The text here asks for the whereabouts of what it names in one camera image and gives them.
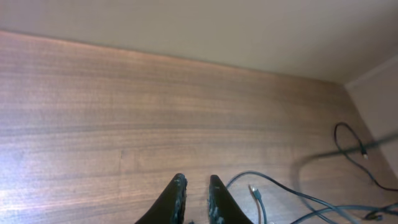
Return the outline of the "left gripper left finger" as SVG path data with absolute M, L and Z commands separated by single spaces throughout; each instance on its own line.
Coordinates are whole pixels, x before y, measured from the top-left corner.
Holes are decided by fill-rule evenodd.
M 187 180 L 176 174 L 151 208 L 136 224 L 182 224 L 187 198 Z

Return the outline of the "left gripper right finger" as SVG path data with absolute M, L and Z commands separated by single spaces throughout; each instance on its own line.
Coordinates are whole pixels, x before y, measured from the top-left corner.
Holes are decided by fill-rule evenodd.
M 208 216 L 211 224 L 252 224 L 217 175 L 210 176 Z

